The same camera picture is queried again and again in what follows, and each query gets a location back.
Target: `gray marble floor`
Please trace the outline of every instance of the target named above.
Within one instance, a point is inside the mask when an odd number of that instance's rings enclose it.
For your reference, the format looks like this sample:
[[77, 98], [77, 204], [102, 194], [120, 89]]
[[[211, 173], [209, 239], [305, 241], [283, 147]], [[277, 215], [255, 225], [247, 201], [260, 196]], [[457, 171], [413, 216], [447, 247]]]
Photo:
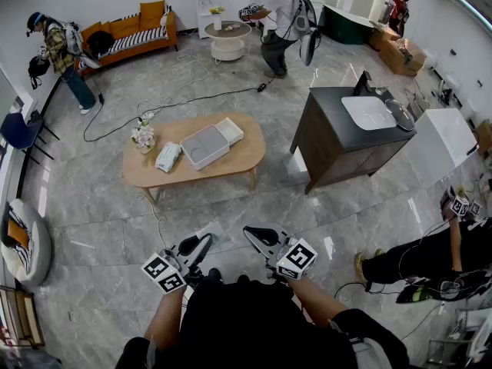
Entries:
[[[259, 52], [257, 31], [248, 36], [249, 55], [238, 61], [216, 65], [210, 56], [210, 40], [196, 35], [180, 37], [180, 52], [167, 49], [123, 61], [101, 69], [95, 78], [106, 104], [86, 132], [93, 139], [110, 132], [135, 116], [138, 102], [151, 100], [186, 85], [171, 94], [171, 102], [258, 86], [266, 80], [267, 68]], [[179, 56], [191, 49], [199, 65], [182, 63]], [[313, 279], [329, 294], [355, 278], [352, 261], [358, 251], [419, 238], [439, 220], [438, 200], [444, 188], [474, 182], [484, 170], [477, 155], [453, 171], [448, 181], [423, 189], [404, 150], [372, 178], [362, 176], [304, 195], [309, 177], [299, 170], [288, 147], [298, 125], [309, 87], [338, 86], [352, 65], [360, 74], [368, 70], [376, 85], [386, 85], [400, 101], [406, 90], [418, 91], [413, 78], [396, 76], [366, 45], [341, 45], [324, 38], [309, 68], [298, 57], [298, 46], [288, 49], [289, 76], [274, 80], [262, 93], [246, 91], [196, 101], [196, 105], [166, 108], [155, 122], [210, 114], [243, 111], [260, 123], [267, 142], [265, 159], [258, 168], [258, 186], [248, 190], [247, 176], [233, 176], [156, 191], [159, 215], [167, 244], [183, 234], [218, 221], [229, 241], [211, 252], [202, 270], [217, 267], [226, 282], [242, 273], [265, 281], [264, 261], [243, 238], [242, 227], [255, 221], [273, 221], [307, 239], [319, 252]], [[417, 76], [422, 91], [432, 89], [435, 78], [422, 71]], [[149, 103], [142, 103], [144, 111]], [[95, 111], [81, 116], [77, 101], [63, 84], [49, 105], [46, 121], [61, 137], [46, 136], [54, 161], [35, 157], [30, 163], [22, 197], [45, 214], [54, 245], [52, 269], [33, 290], [48, 352], [60, 357], [66, 368], [114, 367], [129, 338], [142, 335], [161, 294], [140, 271], [154, 251], [163, 248], [157, 221], [139, 191], [121, 175], [122, 145], [132, 125], [98, 141], [85, 142], [83, 132]], [[324, 238], [331, 237], [334, 252], [329, 257]], [[401, 284], [385, 291], [398, 291]], [[360, 286], [340, 293], [349, 307], [362, 308], [398, 337], [421, 321], [435, 302], [396, 305], [393, 295], [365, 294]], [[433, 313], [405, 340], [413, 363], [422, 362], [429, 337], [438, 336], [448, 324], [452, 307], [440, 316]]]

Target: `white sink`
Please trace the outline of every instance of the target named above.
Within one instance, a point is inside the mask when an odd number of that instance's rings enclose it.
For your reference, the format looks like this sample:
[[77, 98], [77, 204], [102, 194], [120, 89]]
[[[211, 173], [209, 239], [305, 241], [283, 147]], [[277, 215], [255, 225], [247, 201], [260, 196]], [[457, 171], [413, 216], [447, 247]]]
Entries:
[[397, 125], [386, 105], [377, 97], [342, 97], [341, 103], [363, 130], [379, 130]]
[[470, 127], [456, 108], [427, 109], [415, 123], [417, 134], [405, 151], [429, 187], [465, 161], [477, 143]]

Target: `black bag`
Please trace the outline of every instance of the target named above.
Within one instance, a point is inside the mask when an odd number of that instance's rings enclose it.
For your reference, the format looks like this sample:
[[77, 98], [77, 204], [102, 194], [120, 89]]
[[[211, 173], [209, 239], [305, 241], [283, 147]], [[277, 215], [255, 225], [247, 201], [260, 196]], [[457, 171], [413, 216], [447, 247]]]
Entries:
[[87, 39], [87, 44], [91, 49], [91, 54], [96, 58], [99, 55], [103, 55], [109, 51], [109, 48], [115, 43], [115, 38], [113, 35], [103, 32], [102, 30], [97, 30], [89, 36]]
[[29, 77], [31, 79], [31, 86], [33, 89], [37, 89], [38, 86], [42, 83], [40, 77], [41, 75], [46, 74], [49, 68], [49, 60], [43, 60], [41, 56], [35, 56], [29, 62]]

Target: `chair leg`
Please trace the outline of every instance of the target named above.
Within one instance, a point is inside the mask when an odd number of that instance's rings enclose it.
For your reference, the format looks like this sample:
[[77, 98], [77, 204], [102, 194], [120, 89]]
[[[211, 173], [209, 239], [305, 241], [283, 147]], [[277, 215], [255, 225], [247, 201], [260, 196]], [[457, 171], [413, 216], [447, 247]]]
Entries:
[[37, 137], [37, 138], [38, 138], [38, 139], [39, 139], [39, 140], [40, 140], [43, 144], [45, 144], [45, 145], [46, 145], [46, 141], [45, 141], [43, 138], [41, 138], [39, 135], [36, 135], [36, 137]]
[[51, 131], [51, 130], [48, 128], [48, 126], [47, 126], [47, 125], [43, 125], [43, 127], [44, 127], [44, 128], [46, 128], [46, 131], [47, 131], [48, 133], [50, 133], [51, 135], [53, 135], [53, 137], [55, 137], [56, 139], [58, 139], [58, 140], [60, 141], [60, 138], [58, 138], [58, 137], [57, 137], [57, 135], [56, 135], [53, 131]]
[[41, 153], [44, 153], [45, 155], [47, 155], [51, 160], [55, 160], [52, 156], [50, 156], [48, 153], [46, 153], [44, 150], [42, 150], [39, 146], [37, 146], [36, 144], [33, 144], [32, 146], [34, 146], [36, 149], [38, 149]]
[[24, 154], [25, 154], [26, 156], [29, 156], [29, 158], [30, 158], [31, 160], [33, 160], [33, 162], [34, 162], [34, 163], [36, 163], [37, 165], [41, 165], [41, 164], [39, 164], [39, 161], [38, 161], [38, 160], [36, 160], [35, 158], [33, 158], [31, 155], [28, 155], [28, 152], [27, 152], [27, 151], [25, 151], [24, 149], [22, 149], [22, 151], [24, 152]]

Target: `flower vase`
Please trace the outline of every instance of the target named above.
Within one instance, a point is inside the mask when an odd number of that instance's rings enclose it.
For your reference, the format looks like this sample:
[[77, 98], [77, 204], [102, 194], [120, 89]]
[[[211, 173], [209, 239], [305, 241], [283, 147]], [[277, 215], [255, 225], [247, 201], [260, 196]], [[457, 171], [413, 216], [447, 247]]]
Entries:
[[214, 30], [222, 30], [222, 18], [220, 14], [214, 15]]
[[143, 155], [146, 155], [148, 152], [150, 152], [155, 146], [155, 139], [151, 139], [149, 141], [149, 144], [148, 146], [140, 146], [139, 144], [135, 144], [135, 147], [137, 148], [137, 150], [142, 153]]

